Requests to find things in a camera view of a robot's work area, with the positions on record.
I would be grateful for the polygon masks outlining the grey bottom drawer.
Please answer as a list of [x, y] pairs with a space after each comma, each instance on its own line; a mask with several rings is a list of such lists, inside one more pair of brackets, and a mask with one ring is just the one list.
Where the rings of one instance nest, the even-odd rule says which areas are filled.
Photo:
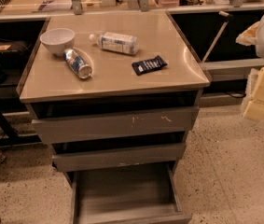
[[70, 224], [188, 224], [167, 163], [76, 172]]

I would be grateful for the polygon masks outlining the grey drawer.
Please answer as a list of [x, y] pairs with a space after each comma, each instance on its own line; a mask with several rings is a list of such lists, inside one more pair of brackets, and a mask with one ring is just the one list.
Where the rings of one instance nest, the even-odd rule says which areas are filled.
[[56, 165], [58, 171], [74, 172], [164, 161], [177, 161], [182, 158], [185, 147], [185, 143], [125, 147], [53, 155], [52, 161]]
[[188, 224], [167, 163], [76, 172], [70, 224]]
[[34, 119], [33, 127], [44, 144], [98, 140], [192, 129], [197, 106], [173, 107], [87, 116]]

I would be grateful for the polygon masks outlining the grey top drawer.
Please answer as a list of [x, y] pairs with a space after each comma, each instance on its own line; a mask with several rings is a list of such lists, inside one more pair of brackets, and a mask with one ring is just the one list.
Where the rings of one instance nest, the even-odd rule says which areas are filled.
[[33, 127], [44, 144], [98, 140], [192, 129], [197, 106], [173, 107], [87, 116], [34, 119]]

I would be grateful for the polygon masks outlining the grey drawer cabinet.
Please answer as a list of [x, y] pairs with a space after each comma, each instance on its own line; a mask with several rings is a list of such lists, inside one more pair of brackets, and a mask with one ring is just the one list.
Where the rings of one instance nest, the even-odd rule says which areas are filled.
[[[173, 107], [199, 107], [209, 79], [164, 11], [117, 12], [51, 17], [48, 27], [76, 33], [75, 50], [92, 67], [82, 80], [45, 48], [39, 48], [19, 87], [21, 102], [34, 119], [54, 119]], [[90, 34], [103, 31], [138, 38], [135, 55], [100, 49]], [[160, 56], [167, 65], [137, 76], [132, 63]], [[189, 131], [46, 144], [53, 155], [186, 143]]]

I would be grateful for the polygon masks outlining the grey middle drawer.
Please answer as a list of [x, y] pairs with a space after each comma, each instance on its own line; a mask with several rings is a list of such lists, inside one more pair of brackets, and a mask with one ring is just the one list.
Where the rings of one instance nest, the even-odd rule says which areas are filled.
[[185, 143], [125, 147], [53, 155], [52, 161], [56, 165], [58, 171], [74, 172], [164, 161], [177, 161], [182, 158], [185, 147]]

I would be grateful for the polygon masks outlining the dark blue snack packet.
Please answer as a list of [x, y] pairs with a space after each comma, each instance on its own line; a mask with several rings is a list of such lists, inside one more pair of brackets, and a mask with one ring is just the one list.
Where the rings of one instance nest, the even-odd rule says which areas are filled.
[[166, 65], [167, 63], [160, 56], [156, 56], [152, 59], [132, 63], [132, 68], [137, 76], [141, 76], [143, 74], [158, 71]]

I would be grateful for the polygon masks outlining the clear plastic water bottle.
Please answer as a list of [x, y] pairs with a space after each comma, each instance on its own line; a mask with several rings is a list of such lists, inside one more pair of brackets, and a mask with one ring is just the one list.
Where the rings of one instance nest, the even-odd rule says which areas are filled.
[[138, 51], [138, 38], [133, 35], [124, 35], [103, 31], [99, 34], [90, 34], [89, 39], [95, 42], [102, 50], [135, 55]]

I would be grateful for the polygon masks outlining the blue white soda can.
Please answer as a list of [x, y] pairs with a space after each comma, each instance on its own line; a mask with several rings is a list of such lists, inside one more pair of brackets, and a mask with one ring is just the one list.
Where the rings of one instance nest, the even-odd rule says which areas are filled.
[[69, 68], [80, 78], [87, 79], [92, 75], [92, 68], [85, 60], [74, 50], [66, 49], [63, 52], [63, 58]]

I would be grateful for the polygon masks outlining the white bowl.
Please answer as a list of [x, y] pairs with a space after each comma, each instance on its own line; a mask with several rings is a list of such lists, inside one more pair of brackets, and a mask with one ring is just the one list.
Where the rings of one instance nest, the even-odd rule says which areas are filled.
[[62, 56], [66, 49], [71, 49], [75, 44], [76, 34], [68, 28], [56, 28], [46, 31], [40, 36], [45, 48], [56, 56]]

